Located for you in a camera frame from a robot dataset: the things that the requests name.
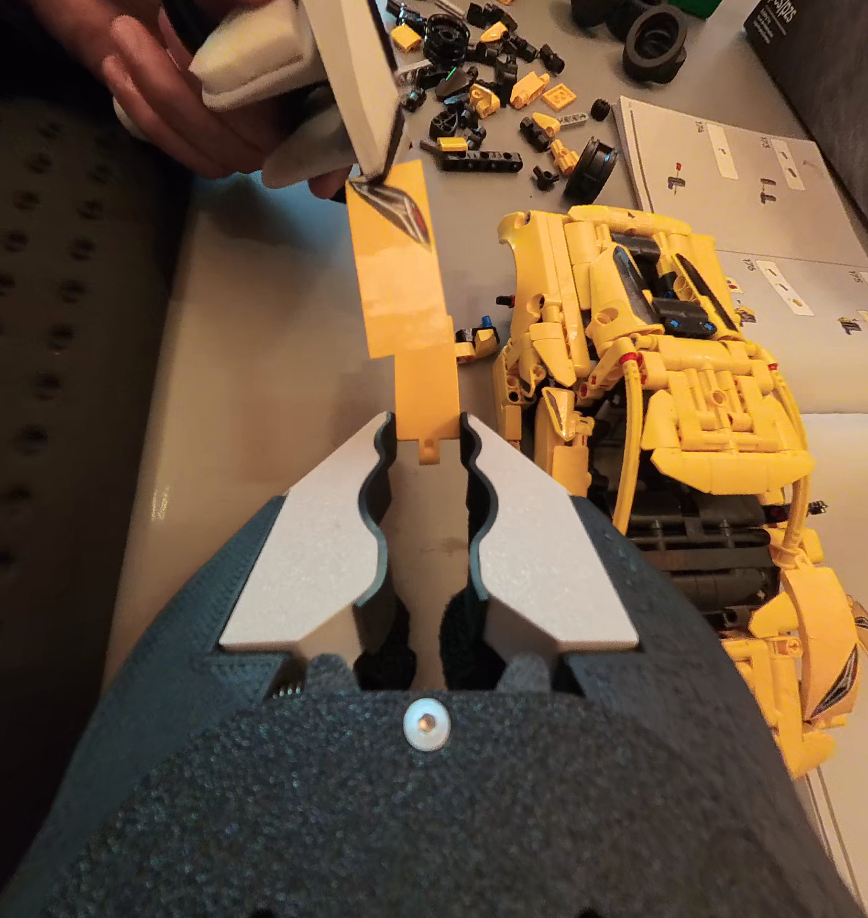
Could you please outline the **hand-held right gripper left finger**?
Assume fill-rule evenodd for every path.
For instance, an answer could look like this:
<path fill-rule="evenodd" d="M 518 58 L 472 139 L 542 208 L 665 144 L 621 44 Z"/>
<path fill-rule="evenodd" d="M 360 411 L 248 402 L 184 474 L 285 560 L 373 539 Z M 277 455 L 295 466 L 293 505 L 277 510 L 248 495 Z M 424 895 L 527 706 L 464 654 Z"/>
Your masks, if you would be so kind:
<path fill-rule="evenodd" d="M 382 412 L 289 489 L 221 649 L 280 651 L 301 664 L 336 655 L 364 689 L 412 685 L 409 613 L 382 531 L 397 446 L 394 413 Z"/>

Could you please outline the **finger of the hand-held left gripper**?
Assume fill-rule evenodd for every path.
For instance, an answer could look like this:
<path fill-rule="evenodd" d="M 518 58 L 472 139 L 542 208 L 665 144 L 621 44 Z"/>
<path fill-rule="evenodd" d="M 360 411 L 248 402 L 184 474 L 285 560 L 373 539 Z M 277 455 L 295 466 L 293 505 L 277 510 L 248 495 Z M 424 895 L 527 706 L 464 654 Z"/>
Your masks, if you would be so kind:
<path fill-rule="evenodd" d="M 305 1 L 305 15 L 363 175 L 385 180 L 405 131 L 389 33 L 374 1 Z"/>

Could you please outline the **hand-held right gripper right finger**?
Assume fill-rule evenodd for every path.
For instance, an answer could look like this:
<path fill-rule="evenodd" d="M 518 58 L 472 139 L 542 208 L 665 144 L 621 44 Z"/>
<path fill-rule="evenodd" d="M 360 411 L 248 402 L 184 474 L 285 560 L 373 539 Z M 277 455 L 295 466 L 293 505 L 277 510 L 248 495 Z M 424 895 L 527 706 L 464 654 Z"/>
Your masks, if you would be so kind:
<path fill-rule="evenodd" d="M 553 673 L 567 655 L 638 649 L 579 499 L 468 412 L 460 447 L 469 562 L 440 626 L 447 688 L 493 689 L 520 656 Z"/>

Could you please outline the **dark pointed sticker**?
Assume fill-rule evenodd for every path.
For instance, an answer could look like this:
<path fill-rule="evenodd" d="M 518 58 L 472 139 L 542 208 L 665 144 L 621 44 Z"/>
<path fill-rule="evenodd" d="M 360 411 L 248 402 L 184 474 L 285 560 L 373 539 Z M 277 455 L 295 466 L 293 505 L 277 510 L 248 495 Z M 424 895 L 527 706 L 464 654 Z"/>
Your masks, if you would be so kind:
<path fill-rule="evenodd" d="M 428 220 L 417 201 L 405 190 L 366 178 L 349 179 L 348 187 L 411 240 L 431 249 Z"/>

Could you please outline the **yellow brick panel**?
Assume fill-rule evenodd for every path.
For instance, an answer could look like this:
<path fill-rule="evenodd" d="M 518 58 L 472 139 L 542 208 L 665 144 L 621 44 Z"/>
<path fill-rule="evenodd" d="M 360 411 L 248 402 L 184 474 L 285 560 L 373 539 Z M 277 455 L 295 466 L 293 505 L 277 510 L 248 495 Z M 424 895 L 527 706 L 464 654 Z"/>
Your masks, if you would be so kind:
<path fill-rule="evenodd" d="M 394 358 L 394 412 L 400 442 L 415 442 L 421 465 L 460 435 L 461 398 L 454 328 L 448 314 L 424 168 L 396 164 L 385 182 L 420 206 L 430 250 L 395 228 L 346 185 L 348 221 L 369 355 Z"/>

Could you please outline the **grey desk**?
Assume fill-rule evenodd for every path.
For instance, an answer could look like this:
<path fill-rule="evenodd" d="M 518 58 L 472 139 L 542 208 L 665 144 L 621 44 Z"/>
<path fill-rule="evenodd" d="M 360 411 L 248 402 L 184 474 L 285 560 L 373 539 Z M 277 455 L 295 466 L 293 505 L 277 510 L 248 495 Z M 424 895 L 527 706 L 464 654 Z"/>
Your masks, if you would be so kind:
<path fill-rule="evenodd" d="M 722 2 L 692 22 L 688 63 L 669 86 L 628 83 L 605 32 L 580 34 L 569 2 L 514 2 L 524 36 L 566 61 L 564 82 L 583 99 L 619 95 L 705 120 L 805 136 L 749 47 L 744 20 L 756 2 Z M 426 164 L 444 290 L 454 321 L 477 324 L 514 271 L 496 226 L 508 212 L 557 195 L 515 177 L 440 175 Z M 198 183 L 170 303 L 142 471 L 116 603 L 104 683 L 152 618 L 258 510 L 382 410 L 393 407 L 393 362 L 371 360 L 348 217 L 305 186 L 269 192 L 257 179 Z M 827 561 L 868 611 L 868 414 L 805 420 L 816 469 L 812 519 Z M 465 584 L 467 513 L 459 444 L 439 465 L 400 446 L 394 503 L 396 589 L 413 615 L 414 687 L 441 689 L 439 623 Z M 868 912 L 868 663 L 858 708 L 833 731 L 837 749 L 802 788 L 818 807 L 825 843 Z"/>

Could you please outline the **person's left hand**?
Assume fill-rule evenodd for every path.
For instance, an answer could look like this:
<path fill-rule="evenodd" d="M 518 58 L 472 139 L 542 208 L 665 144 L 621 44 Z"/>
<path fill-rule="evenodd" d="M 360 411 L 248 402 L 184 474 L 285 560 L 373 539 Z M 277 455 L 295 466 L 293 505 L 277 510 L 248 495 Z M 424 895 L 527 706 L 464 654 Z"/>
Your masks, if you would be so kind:
<path fill-rule="evenodd" d="M 208 179 L 260 171 L 285 139 L 279 99 L 208 109 L 190 56 L 154 1 L 27 1 L 45 31 L 103 82 L 143 136 Z"/>

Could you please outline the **black wheel rim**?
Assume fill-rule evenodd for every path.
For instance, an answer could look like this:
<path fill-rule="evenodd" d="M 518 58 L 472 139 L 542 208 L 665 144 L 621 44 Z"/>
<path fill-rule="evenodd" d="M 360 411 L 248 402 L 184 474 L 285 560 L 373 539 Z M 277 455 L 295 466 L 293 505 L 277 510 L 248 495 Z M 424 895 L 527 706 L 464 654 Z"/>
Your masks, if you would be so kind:
<path fill-rule="evenodd" d="M 449 14 L 433 14 L 426 19 L 424 55 L 432 64 L 459 66 L 466 59 L 470 39 L 470 30 L 463 20 Z"/>

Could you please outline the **pile of black yellow parts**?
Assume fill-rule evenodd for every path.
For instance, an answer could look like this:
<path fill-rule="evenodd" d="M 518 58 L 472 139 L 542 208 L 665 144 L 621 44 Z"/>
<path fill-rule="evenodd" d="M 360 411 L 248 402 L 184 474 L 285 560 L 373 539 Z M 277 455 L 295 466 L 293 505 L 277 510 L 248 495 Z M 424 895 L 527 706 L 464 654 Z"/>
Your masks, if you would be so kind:
<path fill-rule="evenodd" d="M 402 108 L 407 114 L 417 113 L 433 100 L 436 106 L 417 146 L 442 172 L 484 175 L 512 175 L 524 169 L 517 149 L 486 147 L 496 143 L 486 122 L 507 111 L 519 118 L 516 143 L 549 159 L 548 165 L 534 165 L 533 185 L 543 192 L 561 186 L 563 194 L 584 149 L 578 150 L 564 136 L 605 121 L 611 104 L 596 98 L 589 110 L 575 111 L 574 104 L 582 98 L 560 80 L 566 61 L 549 43 L 529 41 L 509 7 L 509 2 L 435 2 L 434 9 L 424 13 L 410 2 L 386 2 L 385 11 L 393 19 L 394 50 L 414 58 L 396 75 Z M 449 14 L 467 24 L 471 39 L 461 65 L 443 67 L 425 57 L 425 24 L 433 14 Z"/>

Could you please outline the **yellow brick car model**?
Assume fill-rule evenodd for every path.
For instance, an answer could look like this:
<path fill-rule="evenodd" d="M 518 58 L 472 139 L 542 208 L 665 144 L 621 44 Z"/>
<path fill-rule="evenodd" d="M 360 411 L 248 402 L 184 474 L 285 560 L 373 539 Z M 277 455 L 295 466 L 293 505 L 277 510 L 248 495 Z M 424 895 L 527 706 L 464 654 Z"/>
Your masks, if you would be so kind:
<path fill-rule="evenodd" d="M 747 339 L 714 240 L 597 205 L 497 229 L 516 266 L 499 434 L 589 499 L 716 632 L 792 778 L 855 706 L 868 613 L 824 564 L 814 466 L 776 359 Z"/>

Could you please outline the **small yellow black brick assembly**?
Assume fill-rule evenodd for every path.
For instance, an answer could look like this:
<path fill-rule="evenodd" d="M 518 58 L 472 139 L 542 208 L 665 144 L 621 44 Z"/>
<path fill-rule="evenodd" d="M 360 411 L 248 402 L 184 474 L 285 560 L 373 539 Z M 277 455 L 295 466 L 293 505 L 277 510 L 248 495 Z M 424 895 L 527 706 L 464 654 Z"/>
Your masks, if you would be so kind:
<path fill-rule="evenodd" d="M 454 336 L 454 352 L 458 364 L 492 357 L 500 350 L 500 338 L 493 326 L 459 328 Z"/>

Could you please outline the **black perforated mat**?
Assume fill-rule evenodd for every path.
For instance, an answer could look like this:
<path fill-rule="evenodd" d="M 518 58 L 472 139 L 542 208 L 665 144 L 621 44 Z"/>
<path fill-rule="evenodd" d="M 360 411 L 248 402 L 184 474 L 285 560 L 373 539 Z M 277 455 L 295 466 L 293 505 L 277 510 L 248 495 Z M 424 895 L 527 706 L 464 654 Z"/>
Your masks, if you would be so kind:
<path fill-rule="evenodd" d="M 99 693 L 190 187 L 0 96 L 0 894 Z"/>

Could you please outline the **instruction booklet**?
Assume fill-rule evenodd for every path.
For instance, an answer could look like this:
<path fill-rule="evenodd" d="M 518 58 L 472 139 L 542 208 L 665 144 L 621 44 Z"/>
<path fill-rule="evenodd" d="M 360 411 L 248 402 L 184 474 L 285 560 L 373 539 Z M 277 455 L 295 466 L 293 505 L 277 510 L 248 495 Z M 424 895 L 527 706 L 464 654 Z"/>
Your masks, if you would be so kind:
<path fill-rule="evenodd" d="M 643 210 L 713 236 L 747 336 L 778 358 L 815 458 L 809 519 L 868 612 L 868 252 L 818 147 L 622 97 Z"/>

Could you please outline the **toy car box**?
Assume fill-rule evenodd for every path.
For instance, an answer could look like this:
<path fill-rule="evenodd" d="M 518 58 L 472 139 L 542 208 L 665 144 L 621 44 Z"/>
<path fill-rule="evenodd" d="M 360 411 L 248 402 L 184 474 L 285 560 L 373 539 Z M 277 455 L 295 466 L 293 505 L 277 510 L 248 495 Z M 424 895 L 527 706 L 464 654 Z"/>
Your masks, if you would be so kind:
<path fill-rule="evenodd" d="M 868 224 L 868 1 L 761 1 L 744 29 Z"/>

